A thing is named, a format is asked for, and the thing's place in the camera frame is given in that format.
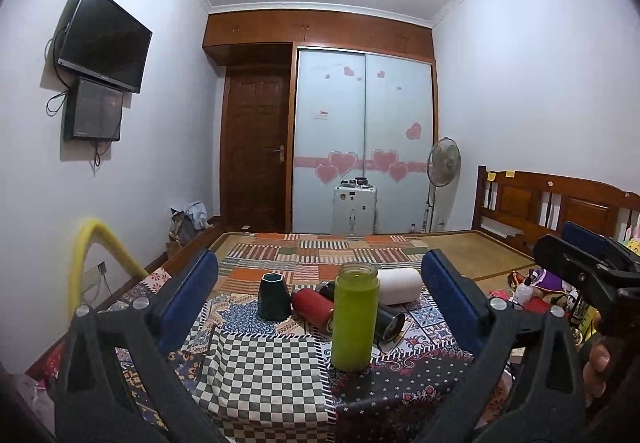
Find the right hand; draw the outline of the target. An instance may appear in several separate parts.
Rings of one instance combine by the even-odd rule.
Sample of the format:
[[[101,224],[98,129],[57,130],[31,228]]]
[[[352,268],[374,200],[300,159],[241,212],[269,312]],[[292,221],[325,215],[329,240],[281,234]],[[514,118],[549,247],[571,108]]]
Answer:
[[[608,376],[617,361],[622,343],[620,339],[603,337],[598,343],[592,345],[588,361],[582,371],[587,405],[600,399],[605,393]]]

